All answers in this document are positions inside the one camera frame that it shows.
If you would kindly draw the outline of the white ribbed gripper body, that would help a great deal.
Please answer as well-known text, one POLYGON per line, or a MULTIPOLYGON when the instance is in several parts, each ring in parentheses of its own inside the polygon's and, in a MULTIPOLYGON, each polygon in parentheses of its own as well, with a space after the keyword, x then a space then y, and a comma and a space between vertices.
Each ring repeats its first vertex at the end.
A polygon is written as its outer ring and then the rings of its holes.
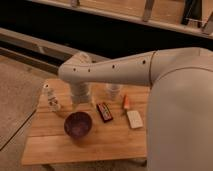
POLYGON ((70 97, 74 108, 79 104, 89 103, 91 101, 90 85, 88 83, 71 84, 70 97))

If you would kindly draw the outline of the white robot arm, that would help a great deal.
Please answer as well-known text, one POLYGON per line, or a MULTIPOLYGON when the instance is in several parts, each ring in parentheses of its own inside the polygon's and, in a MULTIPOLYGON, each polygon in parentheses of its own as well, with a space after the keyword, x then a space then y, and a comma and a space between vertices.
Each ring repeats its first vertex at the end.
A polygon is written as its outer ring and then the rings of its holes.
POLYGON ((213 50, 155 50, 90 63, 77 53, 58 70, 70 85, 149 86, 147 171, 213 171, 213 50))

